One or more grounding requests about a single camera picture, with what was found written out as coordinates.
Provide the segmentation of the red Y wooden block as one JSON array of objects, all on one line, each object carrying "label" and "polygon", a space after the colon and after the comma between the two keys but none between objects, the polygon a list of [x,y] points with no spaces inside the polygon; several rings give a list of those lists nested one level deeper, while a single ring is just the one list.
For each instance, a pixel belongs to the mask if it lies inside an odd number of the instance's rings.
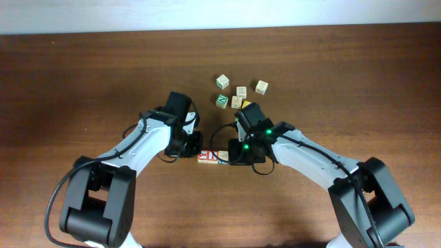
[{"label": "red Y wooden block", "polygon": [[208,154],[209,154],[209,151],[201,150],[201,152],[197,156],[197,161],[199,163],[208,163]]}]

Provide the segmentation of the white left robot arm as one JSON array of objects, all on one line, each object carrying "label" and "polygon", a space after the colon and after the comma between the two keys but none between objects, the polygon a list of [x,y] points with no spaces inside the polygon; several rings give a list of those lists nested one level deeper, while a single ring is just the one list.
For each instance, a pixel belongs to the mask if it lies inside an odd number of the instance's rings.
[{"label": "white left robot arm", "polygon": [[175,162],[193,157],[198,112],[159,108],[140,115],[133,131],[110,151],[79,157],[56,189],[67,185],[60,230],[81,247],[139,247],[130,232],[137,176],[160,152]]}]

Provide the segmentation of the red I wooden block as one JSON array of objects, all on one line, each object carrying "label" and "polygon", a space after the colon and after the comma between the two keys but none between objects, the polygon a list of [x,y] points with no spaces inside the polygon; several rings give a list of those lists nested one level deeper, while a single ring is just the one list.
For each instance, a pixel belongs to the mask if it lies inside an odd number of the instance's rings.
[{"label": "red I wooden block", "polygon": [[211,164],[218,164],[218,151],[208,151],[207,162]]}]

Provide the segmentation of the blue M ice cream block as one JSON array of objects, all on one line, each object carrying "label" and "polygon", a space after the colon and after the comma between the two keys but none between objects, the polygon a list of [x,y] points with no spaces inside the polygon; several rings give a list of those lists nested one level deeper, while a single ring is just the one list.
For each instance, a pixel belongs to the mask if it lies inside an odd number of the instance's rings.
[{"label": "blue M ice cream block", "polygon": [[228,161],[229,161],[228,151],[219,151],[218,157],[219,157],[219,160],[218,160],[219,164],[228,164]]}]

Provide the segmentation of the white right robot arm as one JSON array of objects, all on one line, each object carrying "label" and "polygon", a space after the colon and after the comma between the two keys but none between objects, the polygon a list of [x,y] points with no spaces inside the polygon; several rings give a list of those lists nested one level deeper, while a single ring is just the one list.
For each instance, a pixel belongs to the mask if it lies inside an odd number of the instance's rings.
[{"label": "white right robot arm", "polygon": [[264,155],[288,166],[329,193],[340,234],[328,247],[385,247],[415,222],[415,215],[389,168],[371,157],[365,162],[336,154],[280,122],[246,132],[239,121],[238,151],[264,146]]}]

